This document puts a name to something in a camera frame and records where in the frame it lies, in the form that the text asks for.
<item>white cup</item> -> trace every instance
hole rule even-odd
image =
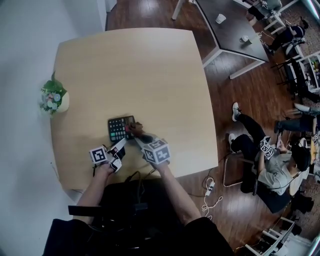
[[[226,17],[222,14],[219,14],[215,21],[216,21],[216,23],[221,24],[225,20],[226,20]]]

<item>flower pot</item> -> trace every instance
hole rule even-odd
[[[70,103],[69,93],[63,95],[60,106],[56,109],[57,112],[62,113],[68,110]]]

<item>shorts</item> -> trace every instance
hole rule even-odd
[[[248,9],[248,12],[256,17],[258,21],[261,21],[265,16],[254,6]]]

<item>wooden floor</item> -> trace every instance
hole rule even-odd
[[[197,7],[188,2],[182,7],[176,21],[173,21],[171,16],[177,2],[178,0],[117,0],[116,7],[108,14],[107,29],[161,27],[191,30],[200,55],[204,58],[215,46],[210,31]],[[261,31],[263,25],[256,24],[254,28]],[[272,42],[266,35],[262,39]],[[219,166],[210,173],[215,179],[215,186],[206,201],[213,205],[223,196],[223,200],[211,209],[210,213],[213,222],[233,249],[245,243],[254,243],[261,231],[272,227],[281,213],[271,214],[258,196],[243,194],[238,185],[229,188],[222,185],[223,159],[229,150],[226,133],[246,133],[240,123],[232,122],[232,104],[239,102],[242,112],[252,116],[261,124],[265,133],[275,139],[275,120],[282,118],[282,110],[291,109],[293,105],[286,88],[276,85],[276,74],[270,69],[275,60],[280,63],[283,59],[282,53],[277,53],[275,57],[270,57],[270,63],[265,63],[233,80],[229,79],[229,75],[250,63],[250,59],[223,53],[205,68],[215,121],[218,156],[221,160]],[[228,171],[231,173],[228,175],[230,179],[234,179],[235,175],[241,177],[239,164],[230,163]],[[179,178],[179,182],[188,193],[203,195],[202,181],[207,174],[208,171],[203,171],[185,176]],[[203,198],[192,199],[201,209]]]

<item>potted plant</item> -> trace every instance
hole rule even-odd
[[[40,107],[53,115],[55,112],[64,112],[69,108],[69,93],[61,82],[55,79],[55,73],[51,80],[47,81],[41,89],[42,103]]]

